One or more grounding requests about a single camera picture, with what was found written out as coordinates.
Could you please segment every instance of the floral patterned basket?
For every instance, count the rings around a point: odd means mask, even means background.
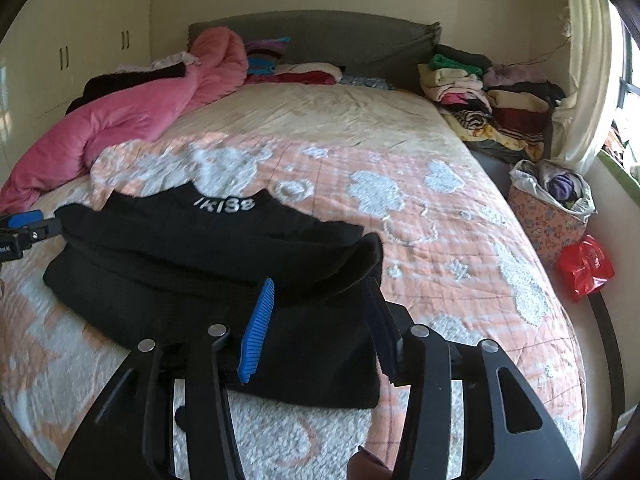
[[[515,186],[508,202],[545,267],[555,265],[562,249],[582,240],[587,229],[582,219]]]

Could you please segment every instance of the striped pillow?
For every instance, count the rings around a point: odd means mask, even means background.
[[[279,40],[255,40],[244,44],[249,59],[248,75],[271,75],[287,47],[291,38]]]

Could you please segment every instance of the laundry basket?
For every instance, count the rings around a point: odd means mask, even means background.
[[[582,240],[589,216],[595,212],[591,189],[583,182],[583,195],[571,210],[557,202],[532,174],[534,164],[520,161],[511,170],[508,203],[545,267],[555,265],[563,248]]]

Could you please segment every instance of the purple folded cloth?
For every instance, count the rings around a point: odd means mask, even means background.
[[[535,66],[493,65],[482,80],[484,86],[511,86],[517,83],[545,83],[546,76]]]
[[[567,173],[553,177],[546,186],[549,194],[560,203],[567,202],[575,195],[574,182]]]

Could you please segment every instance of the pink duvet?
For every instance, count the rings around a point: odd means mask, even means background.
[[[191,47],[201,65],[184,78],[116,92],[64,117],[30,147],[0,190],[0,214],[28,210],[43,194],[86,174],[102,150],[130,139],[159,139],[180,116],[238,89],[246,78],[242,39],[229,28],[203,32]]]

